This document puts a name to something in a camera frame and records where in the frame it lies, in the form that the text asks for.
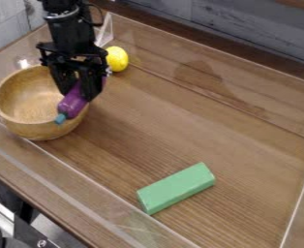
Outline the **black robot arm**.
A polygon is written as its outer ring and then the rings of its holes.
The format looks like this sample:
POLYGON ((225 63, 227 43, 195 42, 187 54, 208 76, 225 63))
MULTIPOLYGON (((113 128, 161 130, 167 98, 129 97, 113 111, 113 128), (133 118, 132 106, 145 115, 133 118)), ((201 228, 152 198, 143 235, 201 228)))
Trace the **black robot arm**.
POLYGON ((104 90, 108 76, 108 51, 96 45, 95 22, 88 0, 39 0, 52 41, 40 42, 42 65, 50 68, 60 92, 67 95, 80 82, 80 95, 91 102, 104 90))

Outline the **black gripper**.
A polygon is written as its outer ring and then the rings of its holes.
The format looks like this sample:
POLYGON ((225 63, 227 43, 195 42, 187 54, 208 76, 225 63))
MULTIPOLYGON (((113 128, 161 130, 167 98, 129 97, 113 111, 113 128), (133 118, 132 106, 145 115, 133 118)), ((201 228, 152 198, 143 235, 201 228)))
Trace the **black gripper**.
POLYGON ((81 81, 81 96, 92 102, 103 93, 109 71, 108 52, 104 48, 91 45, 79 50, 62 50, 52 42, 36 45, 40 51, 42 65, 54 77, 63 95, 81 81))

